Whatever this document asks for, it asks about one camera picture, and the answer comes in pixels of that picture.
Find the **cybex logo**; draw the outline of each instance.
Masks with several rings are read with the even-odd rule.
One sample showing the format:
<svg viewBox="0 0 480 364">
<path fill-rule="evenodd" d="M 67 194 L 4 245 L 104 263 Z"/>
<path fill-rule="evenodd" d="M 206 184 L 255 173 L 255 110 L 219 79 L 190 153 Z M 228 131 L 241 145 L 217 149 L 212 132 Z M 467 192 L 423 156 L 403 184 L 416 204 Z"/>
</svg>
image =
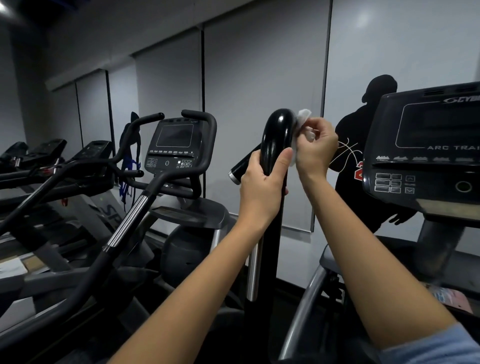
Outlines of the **cybex logo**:
<svg viewBox="0 0 480 364">
<path fill-rule="evenodd" d="M 444 100 L 444 103 L 452 104 L 454 102 L 470 102 L 470 101 L 480 101 L 480 95 L 446 98 Z"/>
</svg>

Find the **hand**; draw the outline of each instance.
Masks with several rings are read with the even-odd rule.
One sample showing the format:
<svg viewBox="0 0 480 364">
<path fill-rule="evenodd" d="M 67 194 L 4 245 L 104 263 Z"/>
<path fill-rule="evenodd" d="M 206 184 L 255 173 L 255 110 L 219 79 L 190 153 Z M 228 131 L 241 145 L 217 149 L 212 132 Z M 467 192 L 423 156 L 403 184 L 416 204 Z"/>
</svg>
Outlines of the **hand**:
<svg viewBox="0 0 480 364">
<path fill-rule="evenodd" d="M 260 151 L 250 156 L 247 171 L 241 178 L 239 223 L 246 223 L 262 232 L 280 209 L 285 174 L 292 159 L 292 148 L 278 156 L 270 176 L 260 166 Z"/>
<path fill-rule="evenodd" d="M 306 127 L 313 128 L 315 140 L 309 142 L 304 135 Z M 309 118 L 297 138 L 297 170 L 304 183 L 307 177 L 326 177 L 328 166 L 338 149 L 338 136 L 331 123 L 324 118 Z"/>
<path fill-rule="evenodd" d="M 416 210 L 410 208 L 405 208 L 403 211 L 400 211 L 398 214 L 393 216 L 388 222 L 395 223 L 395 225 L 403 224 L 405 221 L 413 217 L 417 213 Z"/>
</svg>

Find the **forearm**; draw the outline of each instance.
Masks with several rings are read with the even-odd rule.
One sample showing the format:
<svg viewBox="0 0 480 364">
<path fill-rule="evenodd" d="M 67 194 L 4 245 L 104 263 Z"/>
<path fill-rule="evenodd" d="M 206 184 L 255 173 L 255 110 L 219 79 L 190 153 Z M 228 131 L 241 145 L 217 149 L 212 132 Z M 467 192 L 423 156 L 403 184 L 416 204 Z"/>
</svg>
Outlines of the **forearm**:
<svg viewBox="0 0 480 364">
<path fill-rule="evenodd" d="M 357 312 L 378 348 L 427 337 L 455 323 L 325 178 L 302 182 Z"/>
<path fill-rule="evenodd" d="M 237 223 L 110 362 L 193 363 L 218 309 L 261 234 L 261 229 Z"/>
</svg>

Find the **button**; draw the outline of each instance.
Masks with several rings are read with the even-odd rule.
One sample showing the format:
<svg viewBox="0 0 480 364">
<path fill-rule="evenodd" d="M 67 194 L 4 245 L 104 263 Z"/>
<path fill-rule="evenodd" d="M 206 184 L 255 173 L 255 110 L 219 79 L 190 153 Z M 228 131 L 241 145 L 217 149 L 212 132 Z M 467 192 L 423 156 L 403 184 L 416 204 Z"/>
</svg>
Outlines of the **button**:
<svg viewBox="0 0 480 364">
<path fill-rule="evenodd" d="M 375 192 L 390 192 L 390 187 L 375 186 Z"/>
<path fill-rule="evenodd" d="M 390 186 L 390 180 L 375 180 L 377 186 Z"/>
<path fill-rule="evenodd" d="M 455 188 L 456 188 L 457 191 L 463 192 L 465 194 L 467 192 L 470 192 L 473 189 L 472 184 L 470 182 L 467 182 L 467 181 L 457 182 L 456 185 L 455 185 Z"/>
<path fill-rule="evenodd" d="M 390 179 L 390 173 L 377 173 L 375 178 L 379 178 L 382 180 L 389 180 Z"/>
</svg>

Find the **black t-shirt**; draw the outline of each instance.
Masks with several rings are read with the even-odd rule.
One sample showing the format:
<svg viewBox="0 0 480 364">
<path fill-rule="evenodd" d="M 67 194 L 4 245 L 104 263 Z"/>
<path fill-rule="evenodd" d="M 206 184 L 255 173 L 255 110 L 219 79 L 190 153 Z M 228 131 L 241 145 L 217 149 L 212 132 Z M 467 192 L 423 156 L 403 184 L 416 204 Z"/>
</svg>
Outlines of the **black t-shirt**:
<svg viewBox="0 0 480 364">
<path fill-rule="evenodd" d="M 372 231 L 396 214 L 412 217 L 416 211 L 377 200 L 363 190 L 363 151 L 378 103 L 367 104 L 345 116 L 335 128 L 338 150 L 330 168 L 339 172 L 335 189 L 352 211 Z"/>
</svg>

